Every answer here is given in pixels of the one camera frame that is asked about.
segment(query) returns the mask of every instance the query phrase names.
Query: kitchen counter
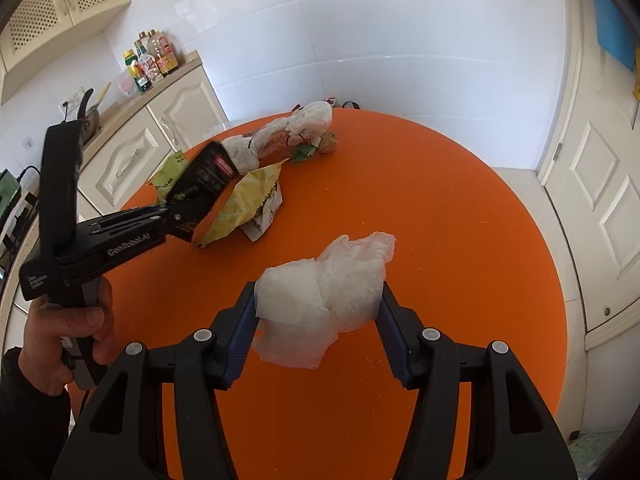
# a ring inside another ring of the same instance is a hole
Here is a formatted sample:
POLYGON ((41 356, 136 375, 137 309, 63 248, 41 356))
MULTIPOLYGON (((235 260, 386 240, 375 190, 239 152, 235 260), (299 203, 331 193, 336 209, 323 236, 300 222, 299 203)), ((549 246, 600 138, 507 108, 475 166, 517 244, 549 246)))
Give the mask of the kitchen counter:
POLYGON ((82 158, 81 169, 89 163, 101 147, 103 147, 107 141, 111 139, 111 137, 113 137, 113 135, 121 129, 127 121, 130 120, 130 118, 148 105, 152 99, 158 97, 158 95, 160 95, 164 90, 178 81, 178 79, 200 65, 202 65, 202 60, 200 59, 197 51, 194 50, 193 52, 185 54, 184 63, 180 68, 171 75, 162 79, 162 81, 155 83, 151 90, 134 97, 120 107, 116 106, 108 108, 108 110, 105 111, 104 116, 100 117, 100 129, 84 146, 84 156, 82 158))

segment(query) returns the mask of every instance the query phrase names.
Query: tile floor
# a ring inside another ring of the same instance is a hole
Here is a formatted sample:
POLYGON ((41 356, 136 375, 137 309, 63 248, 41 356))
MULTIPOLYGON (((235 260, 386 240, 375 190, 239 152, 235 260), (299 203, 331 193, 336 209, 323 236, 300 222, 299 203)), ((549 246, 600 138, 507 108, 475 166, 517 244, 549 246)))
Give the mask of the tile floor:
POLYGON ((564 233, 545 189, 529 170, 494 168, 511 187, 536 222, 558 270, 567 324, 567 370, 556 422, 565 439, 580 430, 586 398, 587 354, 584 351, 584 314, 574 263, 564 233))

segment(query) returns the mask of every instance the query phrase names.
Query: orange round table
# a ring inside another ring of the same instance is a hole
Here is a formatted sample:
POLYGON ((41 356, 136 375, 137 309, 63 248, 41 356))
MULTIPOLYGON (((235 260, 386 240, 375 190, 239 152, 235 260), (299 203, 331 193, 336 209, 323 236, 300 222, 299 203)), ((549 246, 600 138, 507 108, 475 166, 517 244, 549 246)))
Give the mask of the orange round table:
MULTIPOLYGON (((175 344, 209 326, 265 268, 318 256, 341 234, 383 231, 396 236, 386 280, 399 303, 455 341, 506 341, 555 413, 566 358, 564 303, 546 244, 510 188, 470 152, 419 124, 337 109, 333 129, 335 153, 284 165, 284 203, 257 242, 241 230, 205 249, 168 237, 109 272, 119 343, 175 344)), ((126 207, 154 199, 145 186, 126 207)), ((466 386, 450 478, 463 471, 466 386)), ((181 478, 172 387, 164 393, 170 474, 181 478)), ((278 367, 250 351, 240 380, 217 398, 242 480, 388 480, 416 395, 392 377, 370 322, 340 334, 317 370, 278 367)))

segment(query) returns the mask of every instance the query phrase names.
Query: metal rivet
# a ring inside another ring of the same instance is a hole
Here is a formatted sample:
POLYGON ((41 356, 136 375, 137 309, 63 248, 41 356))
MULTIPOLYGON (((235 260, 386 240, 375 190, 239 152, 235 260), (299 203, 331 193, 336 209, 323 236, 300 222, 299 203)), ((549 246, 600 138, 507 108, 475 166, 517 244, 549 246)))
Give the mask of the metal rivet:
POLYGON ((138 355, 142 352, 142 345, 140 343, 129 343, 125 352, 129 355, 138 355))
POLYGON ((211 330, 208 330, 206 328, 201 328, 195 334, 193 334, 193 338, 196 341, 200 341, 200 342, 208 341, 209 339, 211 339, 211 330))
POLYGON ((498 354, 506 354, 509 351, 509 346, 504 341, 494 341, 491 344, 491 348, 494 349, 494 352, 498 352, 498 354))
POLYGON ((440 339, 440 332, 435 328, 425 328, 422 331, 422 337, 427 341, 437 341, 440 339))

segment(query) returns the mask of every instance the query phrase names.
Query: white tiled wall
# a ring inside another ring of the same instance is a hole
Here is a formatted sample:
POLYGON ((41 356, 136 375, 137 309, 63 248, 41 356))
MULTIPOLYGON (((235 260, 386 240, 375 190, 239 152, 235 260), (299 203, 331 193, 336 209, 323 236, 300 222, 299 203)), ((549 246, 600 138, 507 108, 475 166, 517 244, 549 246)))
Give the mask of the white tiled wall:
POLYGON ((640 324, 587 352, 582 431, 619 430, 640 402, 640 324))
POLYGON ((132 0, 121 54, 161 28, 197 49, 230 120, 335 95, 537 166, 562 79, 564 0, 132 0))
MULTIPOLYGON (((17 176, 30 164, 39 167, 47 127, 63 119, 58 105, 80 87, 100 93, 120 70, 104 34, 99 34, 29 80, 0 107, 0 171, 7 168, 17 176), (23 142, 29 136, 34 146, 27 150, 23 142)), ((110 90, 100 109, 115 101, 114 92, 115 88, 110 90)), ((77 112, 73 111, 70 117, 75 118, 77 112)), ((25 179, 33 178, 31 171, 25 175, 25 179)))

